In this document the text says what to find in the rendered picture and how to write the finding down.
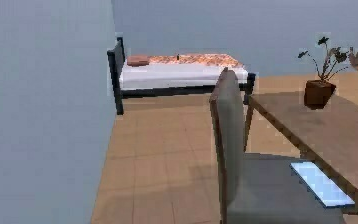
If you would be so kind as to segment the brown wooden table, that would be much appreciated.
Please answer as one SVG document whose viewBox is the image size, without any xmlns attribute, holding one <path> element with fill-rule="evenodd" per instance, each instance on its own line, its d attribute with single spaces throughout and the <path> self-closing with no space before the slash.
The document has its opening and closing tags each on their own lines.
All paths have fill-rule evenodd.
<svg viewBox="0 0 358 224">
<path fill-rule="evenodd" d="M 347 212 L 358 215 L 358 104 L 334 95 L 312 110 L 299 91 L 252 94 L 247 102 L 246 125 L 258 111 L 351 197 Z"/>
</svg>

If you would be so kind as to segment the house plant in brown pot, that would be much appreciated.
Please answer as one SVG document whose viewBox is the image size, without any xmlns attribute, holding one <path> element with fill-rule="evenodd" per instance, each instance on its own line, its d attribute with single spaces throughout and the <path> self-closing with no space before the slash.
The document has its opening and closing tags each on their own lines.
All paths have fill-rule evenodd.
<svg viewBox="0 0 358 224">
<path fill-rule="evenodd" d="M 358 51 L 353 47 L 347 51 L 343 51 L 340 46 L 329 47 L 329 40 L 329 37 L 322 36 L 317 41 L 317 45 L 323 46 L 326 52 L 321 67 L 308 50 L 301 51 L 297 56 L 298 59 L 308 57 L 315 66 L 317 79 L 306 82 L 303 97 L 304 105 L 312 110 L 323 109 L 327 105 L 336 91 L 336 85 L 330 82 L 336 74 L 348 68 L 358 72 Z"/>
</svg>

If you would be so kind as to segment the black framed white bed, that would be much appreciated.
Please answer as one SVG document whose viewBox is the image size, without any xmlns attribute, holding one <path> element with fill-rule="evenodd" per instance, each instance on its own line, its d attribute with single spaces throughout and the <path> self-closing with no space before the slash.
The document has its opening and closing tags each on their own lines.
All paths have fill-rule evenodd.
<svg viewBox="0 0 358 224">
<path fill-rule="evenodd" d="M 116 113 L 124 114 L 123 99 L 188 94 L 203 94 L 212 91 L 224 68 L 235 72 L 239 88 L 245 92 L 244 103 L 252 94 L 256 74 L 245 67 L 219 67 L 201 64 L 150 63 L 147 66 L 127 65 L 124 40 L 116 39 L 115 47 L 107 51 L 112 92 Z"/>
</svg>

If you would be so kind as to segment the pale blue flat tablet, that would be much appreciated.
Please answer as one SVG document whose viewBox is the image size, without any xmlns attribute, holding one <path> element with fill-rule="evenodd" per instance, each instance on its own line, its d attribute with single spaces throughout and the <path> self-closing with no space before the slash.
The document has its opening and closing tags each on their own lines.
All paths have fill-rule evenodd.
<svg viewBox="0 0 358 224">
<path fill-rule="evenodd" d="M 355 202 L 313 162 L 293 162 L 291 169 L 326 208 L 354 206 Z"/>
</svg>

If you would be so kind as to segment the orange patterned blanket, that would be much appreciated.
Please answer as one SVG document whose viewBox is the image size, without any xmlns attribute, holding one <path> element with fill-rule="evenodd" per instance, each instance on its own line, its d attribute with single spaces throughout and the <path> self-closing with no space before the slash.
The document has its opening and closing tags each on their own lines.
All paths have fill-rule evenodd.
<svg viewBox="0 0 358 224">
<path fill-rule="evenodd" d="M 180 60 L 176 59 L 176 55 L 170 56 L 150 56 L 150 63 L 163 63 L 163 64 L 201 64 L 206 66 L 219 66 L 219 67 L 232 67 L 243 68 L 244 65 L 237 59 L 228 54 L 219 53 L 189 53 L 180 54 Z"/>
</svg>

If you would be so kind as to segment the grey cushioned wooden chair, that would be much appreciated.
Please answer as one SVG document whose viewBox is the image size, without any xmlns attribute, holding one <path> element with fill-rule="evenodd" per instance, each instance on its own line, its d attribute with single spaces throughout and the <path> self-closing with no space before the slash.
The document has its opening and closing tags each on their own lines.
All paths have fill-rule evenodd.
<svg viewBox="0 0 358 224">
<path fill-rule="evenodd" d="M 224 68 L 209 99 L 218 164 L 220 224 L 346 224 L 291 170 L 295 157 L 250 153 L 235 72 Z"/>
</svg>

